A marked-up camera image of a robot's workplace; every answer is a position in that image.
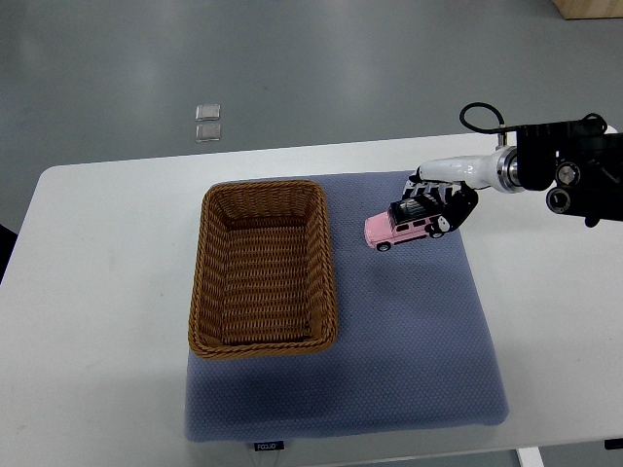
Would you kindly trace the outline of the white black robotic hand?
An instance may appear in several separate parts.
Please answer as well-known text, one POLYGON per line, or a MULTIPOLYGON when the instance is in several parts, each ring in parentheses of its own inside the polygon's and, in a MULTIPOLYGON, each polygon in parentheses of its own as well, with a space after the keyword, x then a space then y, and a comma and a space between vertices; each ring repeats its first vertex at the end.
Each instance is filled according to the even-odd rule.
POLYGON ((431 237, 438 238, 458 229, 476 207, 478 192, 487 188, 508 194, 523 191, 517 179, 514 149, 503 147, 488 156, 425 162, 408 177, 403 196, 429 194, 440 198, 441 214, 426 228, 431 237))

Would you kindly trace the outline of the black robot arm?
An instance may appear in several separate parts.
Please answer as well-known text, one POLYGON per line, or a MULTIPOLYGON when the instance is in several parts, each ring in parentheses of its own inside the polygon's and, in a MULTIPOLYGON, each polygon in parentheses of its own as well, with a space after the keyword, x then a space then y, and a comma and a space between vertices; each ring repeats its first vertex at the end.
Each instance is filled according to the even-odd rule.
POLYGON ((580 217, 588 228, 622 220, 622 134, 589 114, 577 121, 515 126, 510 181, 545 192, 555 214, 580 217))

